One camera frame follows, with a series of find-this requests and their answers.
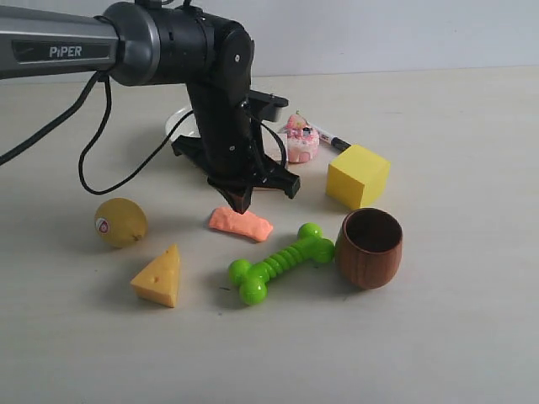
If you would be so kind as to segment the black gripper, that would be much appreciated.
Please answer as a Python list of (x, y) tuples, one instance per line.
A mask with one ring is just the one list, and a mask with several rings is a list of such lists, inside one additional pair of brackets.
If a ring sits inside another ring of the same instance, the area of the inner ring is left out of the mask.
[(237, 91), (189, 83), (187, 91), (200, 134), (180, 136), (173, 150), (200, 168), (232, 210), (248, 211), (255, 188), (278, 189), (292, 199), (300, 178), (264, 152), (263, 120), (249, 111), (247, 84)]

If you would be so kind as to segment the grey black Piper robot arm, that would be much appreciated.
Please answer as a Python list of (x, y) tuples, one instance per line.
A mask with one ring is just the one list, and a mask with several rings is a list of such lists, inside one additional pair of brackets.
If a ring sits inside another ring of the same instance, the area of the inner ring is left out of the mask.
[(1, 9), (4, 79), (90, 72), (105, 85), (185, 85), (199, 134), (171, 130), (166, 142), (238, 213), (248, 210), (256, 188), (294, 197), (301, 186), (284, 161), (264, 152), (262, 134), (288, 102), (251, 88), (253, 55), (240, 23), (190, 2), (119, 2), (92, 18)]

